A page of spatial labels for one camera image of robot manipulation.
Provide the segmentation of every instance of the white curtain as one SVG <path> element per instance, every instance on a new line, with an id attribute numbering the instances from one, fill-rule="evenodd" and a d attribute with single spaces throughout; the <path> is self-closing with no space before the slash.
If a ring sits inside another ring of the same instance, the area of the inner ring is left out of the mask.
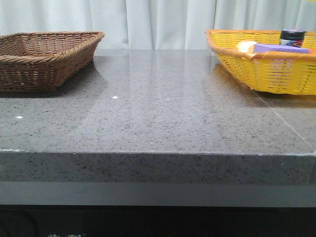
<path id="1" fill-rule="evenodd" d="M 207 29 L 316 31 L 308 0 L 0 0 L 0 33 L 103 31 L 104 49 L 207 49 Z"/>

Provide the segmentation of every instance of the basket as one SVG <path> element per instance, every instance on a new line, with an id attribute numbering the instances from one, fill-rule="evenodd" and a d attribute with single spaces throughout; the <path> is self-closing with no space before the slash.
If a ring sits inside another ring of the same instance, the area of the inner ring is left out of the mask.
<path id="1" fill-rule="evenodd" d="M 242 40 L 279 44 L 280 31 L 209 30 L 210 48 L 235 78 L 257 91 L 275 94 L 316 95 L 316 54 L 268 51 L 242 53 Z M 307 32 L 304 48 L 316 48 L 316 33 Z"/>
<path id="2" fill-rule="evenodd" d="M 0 91 L 54 91 L 92 59 L 103 32 L 16 33 L 0 37 Z"/>

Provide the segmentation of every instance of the gray speckled countertop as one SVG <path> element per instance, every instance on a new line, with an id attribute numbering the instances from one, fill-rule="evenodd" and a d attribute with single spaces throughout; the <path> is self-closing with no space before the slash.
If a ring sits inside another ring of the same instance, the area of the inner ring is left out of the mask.
<path id="1" fill-rule="evenodd" d="M 0 93 L 1 181 L 316 183 L 316 97 L 251 91 L 204 50 L 99 50 Z"/>

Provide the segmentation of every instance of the black jar lid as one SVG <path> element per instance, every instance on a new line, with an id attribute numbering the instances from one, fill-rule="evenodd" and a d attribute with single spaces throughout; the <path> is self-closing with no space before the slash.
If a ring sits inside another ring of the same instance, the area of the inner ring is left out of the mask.
<path id="1" fill-rule="evenodd" d="M 284 29 L 281 31 L 281 39 L 284 40 L 303 40 L 306 31 L 296 29 Z"/>

